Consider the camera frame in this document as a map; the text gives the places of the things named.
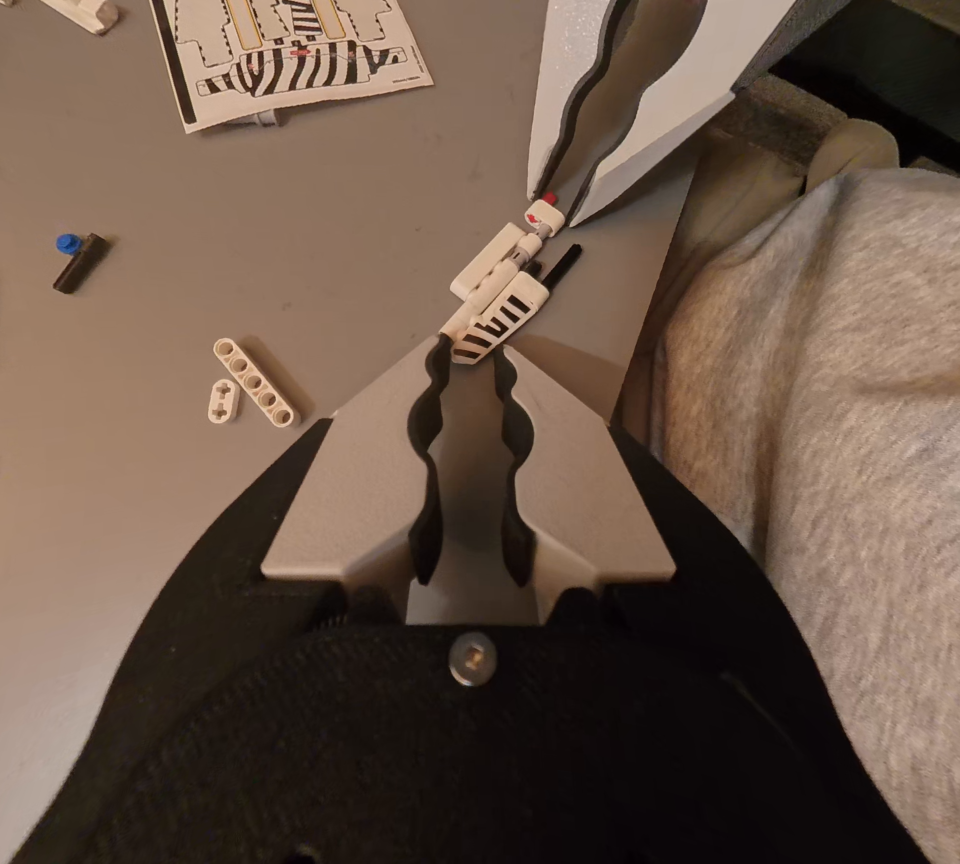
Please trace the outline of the person's beige trousers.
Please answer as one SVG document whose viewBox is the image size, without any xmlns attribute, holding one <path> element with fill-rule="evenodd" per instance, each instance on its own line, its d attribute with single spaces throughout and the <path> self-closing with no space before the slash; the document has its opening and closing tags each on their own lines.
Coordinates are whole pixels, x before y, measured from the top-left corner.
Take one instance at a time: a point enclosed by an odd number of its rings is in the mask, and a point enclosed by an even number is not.
<svg viewBox="0 0 960 864">
<path fill-rule="evenodd" d="M 657 342 L 702 267 L 777 210 L 846 172 L 900 165 L 894 136 L 792 83 L 763 76 L 711 120 L 618 398 L 618 423 L 650 435 Z"/>
</svg>

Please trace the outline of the white five-hole lego beam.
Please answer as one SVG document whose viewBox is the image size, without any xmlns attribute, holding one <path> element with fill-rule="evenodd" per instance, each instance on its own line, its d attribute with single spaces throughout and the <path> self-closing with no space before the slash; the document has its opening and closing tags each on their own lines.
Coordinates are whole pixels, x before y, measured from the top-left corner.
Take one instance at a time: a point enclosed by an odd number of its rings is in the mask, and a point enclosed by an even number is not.
<svg viewBox="0 0 960 864">
<path fill-rule="evenodd" d="M 277 428 L 300 424 L 301 416 L 274 379 L 237 342 L 221 338 L 213 345 L 213 353 L 234 384 L 255 403 Z"/>
</svg>

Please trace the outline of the person's grey hoodie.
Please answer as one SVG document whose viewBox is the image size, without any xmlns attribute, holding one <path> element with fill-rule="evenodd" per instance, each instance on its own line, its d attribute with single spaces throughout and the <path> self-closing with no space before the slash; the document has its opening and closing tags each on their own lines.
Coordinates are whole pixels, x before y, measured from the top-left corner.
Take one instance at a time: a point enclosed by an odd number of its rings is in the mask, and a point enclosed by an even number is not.
<svg viewBox="0 0 960 864">
<path fill-rule="evenodd" d="M 958 212 L 957 177 L 872 170 L 683 237 L 651 408 L 932 862 L 958 862 Z"/>
</svg>

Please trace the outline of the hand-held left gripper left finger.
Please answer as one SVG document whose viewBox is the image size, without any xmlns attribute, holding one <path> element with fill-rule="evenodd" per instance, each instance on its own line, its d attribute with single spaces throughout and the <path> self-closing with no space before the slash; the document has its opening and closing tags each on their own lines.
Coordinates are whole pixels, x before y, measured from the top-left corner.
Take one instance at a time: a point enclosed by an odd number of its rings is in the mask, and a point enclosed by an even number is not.
<svg viewBox="0 0 960 864">
<path fill-rule="evenodd" d="M 377 587 L 406 610 L 444 530 L 436 464 L 452 342 L 427 339 L 333 415 L 261 563 L 269 580 Z"/>
</svg>

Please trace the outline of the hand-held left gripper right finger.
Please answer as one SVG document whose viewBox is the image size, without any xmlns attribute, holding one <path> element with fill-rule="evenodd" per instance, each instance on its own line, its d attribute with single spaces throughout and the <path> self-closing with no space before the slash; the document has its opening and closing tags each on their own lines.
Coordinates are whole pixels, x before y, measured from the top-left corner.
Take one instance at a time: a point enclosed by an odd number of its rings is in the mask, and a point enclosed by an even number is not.
<svg viewBox="0 0 960 864">
<path fill-rule="evenodd" d="M 570 589 L 670 581 L 675 562 L 604 419 L 508 345 L 494 384 L 512 455 L 503 561 L 537 617 Z"/>
</svg>

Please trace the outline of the white curved lego panel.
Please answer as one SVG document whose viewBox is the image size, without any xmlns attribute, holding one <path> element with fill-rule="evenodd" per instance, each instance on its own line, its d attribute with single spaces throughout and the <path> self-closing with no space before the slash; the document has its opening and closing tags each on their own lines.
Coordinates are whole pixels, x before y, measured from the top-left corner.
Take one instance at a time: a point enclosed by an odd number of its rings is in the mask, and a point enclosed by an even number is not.
<svg viewBox="0 0 960 864">
<path fill-rule="evenodd" d="M 106 34 L 119 20 L 118 8 L 108 0 L 39 1 L 61 17 L 95 36 Z"/>
</svg>

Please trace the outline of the white lego connector red pin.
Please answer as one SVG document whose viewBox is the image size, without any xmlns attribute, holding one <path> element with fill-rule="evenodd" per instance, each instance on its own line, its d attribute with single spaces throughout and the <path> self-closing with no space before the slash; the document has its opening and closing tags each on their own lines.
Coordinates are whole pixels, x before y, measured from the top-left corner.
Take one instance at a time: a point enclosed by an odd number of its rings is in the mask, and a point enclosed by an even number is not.
<svg viewBox="0 0 960 864">
<path fill-rule="evenodd" d="M 566 224 L 566 217 L 557 206 L 556 194 L 548 192 L 534 201 L 524 212 L 521 221 L 528 233 L 535 234 L 542 241 L 556 236 Z"/>
</svg>

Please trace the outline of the zebra panel lego assembly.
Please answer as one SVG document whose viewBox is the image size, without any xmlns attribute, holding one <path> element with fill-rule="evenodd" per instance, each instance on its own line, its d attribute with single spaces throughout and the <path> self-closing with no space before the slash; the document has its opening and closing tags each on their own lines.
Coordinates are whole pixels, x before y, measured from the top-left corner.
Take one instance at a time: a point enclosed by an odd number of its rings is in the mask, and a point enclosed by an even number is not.
<svg viewBox="0 0 960 864">
<path fill-rule="evenodd" d="M 582 246 L 572 245 L 542 273 L 538 255 L 556 232 L 540 220 L 534 227 L 507 224 L 451 283 L 461 305 L 439 333 L 450 342 L 452 364 L 483 361 L 534 318 L 580 260 Z"/>
</svg>

